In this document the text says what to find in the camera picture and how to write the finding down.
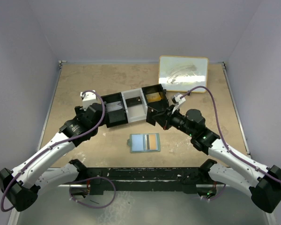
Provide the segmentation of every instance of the purple wire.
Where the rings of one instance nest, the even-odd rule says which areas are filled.
[[[69,184],[78,184],[78,183],[81,183],[81,182],[85,182],[85,181],[88,181],[88,180],[95,180],[95,179],[107,180],[107,181],[110,182],[110,184],[112,185],[113,190],[114,190],[114,194],[113,194],[112,200],[111,200],[108,204],[103,205],[103,206],[88,205],[88,204],[85,204],[85,203],[83,203],[83,202],[78,201],[78,200],[71,194],[71,191],[69,191],[71,199],[72,199],[73,201],[76,201],[77,203],[79,203],[79,204],[81,204],[81,205],[84,205],[84,206],[86,206],[86,207],[89,207],[89,208],[91,208],[91,209],[103,209],[103,208],[106,208],[107,206],[110,206],[111,203],[113,202],[113,200],[114,200],[115,197],[116,197],[116,191],[117,191],[117,190],[116,190],[116,187],[114,186],[113,182],[112,182],[110,179],[108,179],[108,178],[106,178],[106,177],[91,177],[91,178],[87,178],[87,179],[84,179],[84,180],[73,181],[73,182],[70,182]]]
[[[226,184],[224,184],[224,186],[223,186],[223,188],[221,189],[221,191],[220,191],[215,197],[210,198],[209,200],[213,201],[213,200],[217,199],[218,197],[220,197],[220,196],[223,194],[223,192],[224,192],[224,190],[225,190],[225,187],[226,187]]]
[[[103,121],[104,119],[104,116],[105,116],[105,105],[104,105],[104,101],[102,100],[101,96],[99,94],[97,94],[95,91],[93,90],[85,90],[82,94],[84,95],[86,92],[92,92],[94,93],[98,99],[101,101],[101,105],[102,105],[102,116],[99,120],[99,122],[93,127],[91,128],[90,130],[88,130],[87,132],[83,133],[83,134],[80,134],[78,136],[75,136],[75,137],[71,137],[71,138],[68,138],[68,139],[65,139],[65,140],[62,140],[62,141],[59,141],[59,142],[56,142],[54,144],[52,144],[51,146],[49,146],[48,148],[44,149],[43,151],[41,151],[38,155],[36,155],[35,157],[33,157],[17,174],[16,176],[14,176],[14,178],[12,178],[12,180],[10,181],[10,183],[7,185],[5,191],[3,192],[3,196],[1,198],[1,202],[0,202],[0,208],[1,208],[1,211],[2,212],[8,212],[10,210],[12,210],[14,208],[14,206],[8,208],[8,209],[5,209],[4,208],[4,199],[9,191],[9,189],[11,188],[12,185],[14,185],[14,182],[19,178],[19,176],[21,175],[21,173],[23,173],[34,161],[36,161],[38,158],[40,158],[43,154],[45,154],[47,151],[49,151],[50,149],[56,147],[57,145],[59,144],[62,144],[62,143],[65,143],[65,142],[71,142],[77,138],[80,138],[80,137],[83,137],[87,134],[89,134],[90,132],[94,131],[95,129],[97,129],[99,127],[99,125],[101,124],[101,122]]]
[[[215,120],[216,120],[216,125],[217,125],[217,129],[219,130],[219,133],[220,133],[220,137],[223,141],[223,144],[225,145],[226,149],[237,159],[239,159],[240,161],[246,163],[247,165],[253,167],[255,170],[263,173],[265,176],[271,178],[272,180],[278,182],[281,184],[281,180],[273,177],[272,175],[268,174],[267,172],[265,172],[264,170],[261,170],[260,168],[258,168],[257,166],[255,166],[254,164],[246,161],[245,159],[239,157],[237,154],[235,154],[232,150],[229,150],[229,146],[227,145],[227,143],[225,142],[225,139],[224,139],[224,136],[222,134],[222,131],[221,131],[221,128],[220,128],[220,123],[219,123],[219,119],[218,119],[218,116],[217,116],[217,109],[216,109],[216,105],[215,105],[215,100],[214,100],[214,97],[211,93],[211,91],[207,88],[207,87],[204,87],[204,86],[197,86],[197,87],[194,87],[192,89],[190,89],[186,94],[184,94],[183,96],[180,97],[180,99],[184,98],[186,95],[190,94],[193,90],[197,89],[197,88],[204,88],[205,90],[208,91],[208,93],[210,94],[210,97],[212,99],[212,103],[214,105],[214,113],[215,113]]]

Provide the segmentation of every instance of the purple cable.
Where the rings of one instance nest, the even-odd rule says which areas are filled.
[[[221,189],[221,191],[220,191],[215,197],[210,198],[209,200],[213,201],[213,200],[217,199],[218,197],[220,197],[220,196],[223,194],[223,192],[224,192],[224,190],[225,190],[225,187],[226,187],[226,184],[224,184],[224,186],[223,186],[223,188]]]
[[[104,101],[102,100],[101,96],[99,96],[95,91],[92,91],[92,90],[85,90],[82,94],[84,95],[86,92],[92,92],[94,93],[98,99],[101,101],[101,105],[102,105],[102,116],[99,120],[99,122],[93,127],[91,128],[90,130],[88,130],[87,132],[83,133],[83,134],[80,134],[76,137],[71,137],[71,138],[68,138],[68,139],[65,139],[65,140],[62,140],[62,141],[59,141],[59,142],[56,142],[54,144],[52,144],[49,148],[46,148],[45,150],[41,151],[38,155],[36,155],[34,158],[32,158],[17,174],[16,176],[14,176],[14,178],[12,178],[12,180],[10,181],[10,183],[7,185],[4,193],[3,193],[3,196],[1,198],[1,203],[0,203],[0,208],[1,208],[1,211],[2,212],[8,212],[10,210],[12,210],[14,208],[14,206],[8,208],[8,209],[5,209],[4,208],[4,199],[9,191],[9,189],[11,188],[12,185],[14,185],[14,182],[18,179],[18,177],[21,175],[21,173],[23,173],[34,161],[36,161],[38,158],[40,158],[43,154],[45,154],[47,151],[49,151],[50,149],[54,148],[55,146],[59,145],[59,144],[62,144],[62,143],[65,143],[65,142],[71,142],[77,138],[80,138],[80,137],[83,137],[87,134],[89,134],[90,132],[94,131],[95,129],[97,129],[99,127],[99,125],[101,124],[101,122],[103,121],[104,119],[104,116],[105,116],[105,105],[104,105]]]
[[[108,179],[108,178],[106,178],[106,177],[91,177],[91,178],[87,178],[87,179],[85,179],[85,180],[73,181],[73,182],[70,182],[69,184],[78,184],[78,183],[81,183],[81,182],[85,182],[85,181],[88,181],[88,180],[95,180],[95,179],[107,180],[107,181],[110,182],[110,184],[112,185],[113,190],[114,190],[114,194],[113,194],[112,200],[111,200],[108,204],[103,205],[103,206],[92,206],[92,205],[88,205],[88,204],[85,204],[85,203],[83,203],[83,202],[78,201],[76,198],[74,198],[74,196],[73,196],[73,195],[71,194],[71,192],[70,192],[70,197],[71,197],[71,199],[72,199],[73,201],[76,201],[77,203],[79,203],[79,204],[81,204],[81,205],[84,205],[84,206],[86,206],[86,207],[89,207],[89,208],[91,208],[91,209],[103,209],[103,208],[106,208],[107,206],[110,206],[111,203],[113,202],[113,200],[114,200],[115,197],[116,197],[116,191],[117,191],[117,190],[116,190],[116,187],[114,186],[113,182],[112,182],[110,179]]]
[[[255,166],[254,164],[252,164],[252,163],[246,161],[245,159],[243,159],[243,158],[239,157],[237,154],[235,154],[233,151],[229,150],[229,146],[228,146],[227,143],[225,142],[224,136],[223,136],[222,131],[221,131],[221,128],[220,128],[220,123],[219,123],[219,119],[218,119],[218,116],[217,116],[217,109],[216,109],[216,106],[215,106],[214,97],[213,97],[211,91],[210,91],[207,87],[204,87],[204,86],[197,86],[197,87],[194,87],[194,88],[190,89],[186,94],[184,94],[183,96],[181,96],[180,99],[184,98],[186,95],[190,94],[193,90],[195,90],[195,89],[197,89],[197,88],[204,88],[204,89],[207,90],[208,93],[210,94],[210,97],[211,97],[211,99],[212,99],[212,103],[213,103],[213,105],[214,105],[214,113],[215,113],[215,120],[216,120],[217,129],[219,130],[220,137],[221,137],[221,139],[222,139],[222,141],[223,141],[223,144],[225,145],[226,149],[227,149],[235,158],[239,159],[240,161],[242,161],[242,162],[246,163],[247,165],[253,167],[255,170],[257,170],[257,171],[263,173],[265,176],[267,176],[267,177],[269,177],[269,178],[273,179],[274,181],[276,181],[276,182],[278,182],[278,183],[281,184],[281,180],[279,180],[279,179],[273,177],[272,175],[268,174],[268,173],[265,172],[264,170],[261,170],[260,168],[257,168],[257,166]]]

